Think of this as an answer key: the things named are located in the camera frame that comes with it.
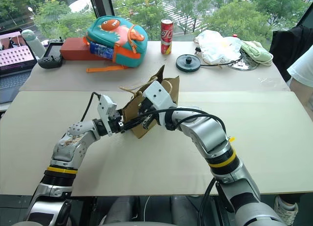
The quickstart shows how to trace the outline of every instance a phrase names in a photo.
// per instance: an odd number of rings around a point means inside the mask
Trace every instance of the yellow ring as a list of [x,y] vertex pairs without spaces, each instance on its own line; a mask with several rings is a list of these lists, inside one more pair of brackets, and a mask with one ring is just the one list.
[[60,172],[60,173],[67,173],[67,174],[76,174],[77,171],[75,170],[68,170],[68,169],[62,169],[62,168],[56,168],[49,166],[47,168],[48,171],[54,171],[54,172]]
[[236,151],[234,149],[233,149],[233,151],[234,152],[233,152],[232,156],[229,159],[227,159],[226,161],[223,161],[223,162],[218,163],[218,164],[210,164],[209,163],[209,166],[218,168],[218,167],[223,167],[223,166],[230,164],[236,157]]

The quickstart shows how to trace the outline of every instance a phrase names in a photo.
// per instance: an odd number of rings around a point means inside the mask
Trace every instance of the white table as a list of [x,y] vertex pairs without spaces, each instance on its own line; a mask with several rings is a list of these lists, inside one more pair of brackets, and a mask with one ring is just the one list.
[[62,67],[55,69],[44,69],[37,64],[20,90],[119,91],[119,86],[132,88],[146,83],[162,65],[165,65],[165,77],[180,76],[180,91],[290,90],[274,64],[246,72],[226,66],[204,67],[194,73],[179,71],[176,59],[183,54],[194,54],[195,47],[193,42],[173,42],[172,53],[162,55],[160,42],[148,42],[146,56],[138,68],[110,72],[86,73],[86,68],[104,67],[108,61],[64,61]]
[[[106,92],[122,107],[127,92]],[[22,91],[0,122],[0,193],[32,195],[55,143],[90,92]],[[179,104],[219,116],[261,193],[313,191],[313,123],[293,92],[181,92]],[[93,101],[86,119],[99,117]],[[190,138],[155,126],[92,144],[74,196],[203,194],[212,175]]]

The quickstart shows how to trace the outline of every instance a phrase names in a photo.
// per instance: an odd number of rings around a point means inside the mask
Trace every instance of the cartoon dinosaur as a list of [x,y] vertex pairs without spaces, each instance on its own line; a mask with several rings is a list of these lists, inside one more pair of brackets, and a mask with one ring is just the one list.
[[[125,43],[128,42],[128,32],[129,28],[125,25],[120,25],[119,20],[110,19],[105,22],[103,22],[101,25],[99,25],[100,30],[109,32],[109,33],[115,33],[118,37],[118,41],[115,43],[123,46]],[[145,37],[141,34],[139,34],[136,30],[132,29],[130,32],[130,39],[131,40],[137,40],[137,41],[143,41]]]

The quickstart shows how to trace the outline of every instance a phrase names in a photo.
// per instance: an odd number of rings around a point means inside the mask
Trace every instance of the laptop screen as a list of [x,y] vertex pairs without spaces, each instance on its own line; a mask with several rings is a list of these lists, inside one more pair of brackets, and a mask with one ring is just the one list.
[[0,74],[33,68],[36,58],[21,35],[21,30],[0,33]]

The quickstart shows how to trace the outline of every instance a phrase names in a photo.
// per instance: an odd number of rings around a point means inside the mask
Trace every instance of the laptop keyboard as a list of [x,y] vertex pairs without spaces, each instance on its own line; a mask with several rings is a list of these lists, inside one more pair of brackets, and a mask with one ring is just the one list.
[[29,75],[30,72],[26,72],[0,78],[0,90],[23,85]]

